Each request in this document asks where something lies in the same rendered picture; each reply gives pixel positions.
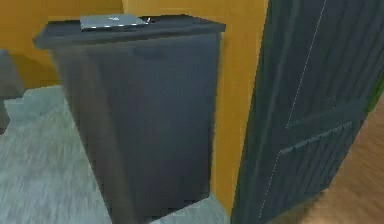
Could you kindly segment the grey closed laptop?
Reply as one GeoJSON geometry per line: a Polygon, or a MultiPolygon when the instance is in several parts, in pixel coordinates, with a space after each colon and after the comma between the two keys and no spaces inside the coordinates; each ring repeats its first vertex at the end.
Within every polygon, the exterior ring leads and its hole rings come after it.
{"type": "Polygon", "coordinates": [[[130,14],[88,15],[80,17],[82,31],[130,28],[148,25],[148,22],[130,14]]]}

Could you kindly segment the dark grey room door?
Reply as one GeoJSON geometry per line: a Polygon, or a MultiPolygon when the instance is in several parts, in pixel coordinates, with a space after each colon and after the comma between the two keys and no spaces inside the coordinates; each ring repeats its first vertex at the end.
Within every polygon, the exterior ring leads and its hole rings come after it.
{"type": "Polygon", "coordinates": [[[384,74],[384,0],[268,0],[231,224],[328,188],[384,74]]]}

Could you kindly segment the dark grey cabinet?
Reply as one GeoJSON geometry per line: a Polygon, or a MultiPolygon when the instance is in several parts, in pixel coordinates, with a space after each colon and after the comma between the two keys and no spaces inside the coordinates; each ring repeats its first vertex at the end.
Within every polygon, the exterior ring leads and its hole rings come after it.
{"type": "Polygon", "coordinates": [[[50,54],[112,224],[150,224],[210,194],[226,26],[146,21],[50,21],[33,39],[50,54]]]}

